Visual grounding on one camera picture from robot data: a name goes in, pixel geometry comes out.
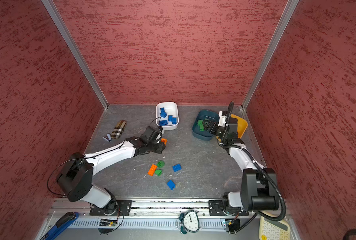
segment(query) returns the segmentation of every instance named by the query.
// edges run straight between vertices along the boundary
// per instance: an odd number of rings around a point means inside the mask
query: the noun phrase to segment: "green block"
[[[155,170],[154,174],[160,176],[162,174],[162,170],[157,169],[157,170]]]
[[[156,165],[158,168],[162,168],[164,166],[164,161],[159,161]]]

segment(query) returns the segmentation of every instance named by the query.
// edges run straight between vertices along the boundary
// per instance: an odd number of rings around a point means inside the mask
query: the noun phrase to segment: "red textured wallpaper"
[[[55,0],[109,103],[242,102],[287,0]]]
[[[0,240],[37,234],[48,176],[84,151],[102,112],[42,2],[0,1]]]
[[[302,239],[356,228],[356,1],[300,1],[248,115]]]

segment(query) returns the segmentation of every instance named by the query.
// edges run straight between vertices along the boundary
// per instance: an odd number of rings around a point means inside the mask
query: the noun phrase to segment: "black mounting plate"
[[[131,200],[117,200],[116,201],[119,206],[119,210],[122,212],[123,216],[128,216],[131,210]],[[117,211],[114,211],[111,216],[116,216],[118,213]],[[101,208],[98,207],[92,207],[90,210],[90,216],[106,216],[108,215],[104,214],[104,211]]]
[[[222,200],[209,200],[210,216],[248,216],[249,213],[240,207],[224,207]]]

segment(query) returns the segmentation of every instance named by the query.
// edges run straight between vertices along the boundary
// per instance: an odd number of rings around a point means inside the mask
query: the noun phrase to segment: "orange block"
[[[157,168],[157,166],[155,164],[153,164],[147,174],[150,176],[154,175],[156,168]]]

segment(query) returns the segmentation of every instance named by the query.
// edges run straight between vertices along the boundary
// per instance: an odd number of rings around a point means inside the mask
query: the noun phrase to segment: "calculator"
[[[269,216],[273,216],[268,212],[263,212],[263,213]],[[261,217],[261,223],[259,224],[259,239],[260,240],[290,240],[290,226],[284,220],[275,222],[266,219],[264,217]]]

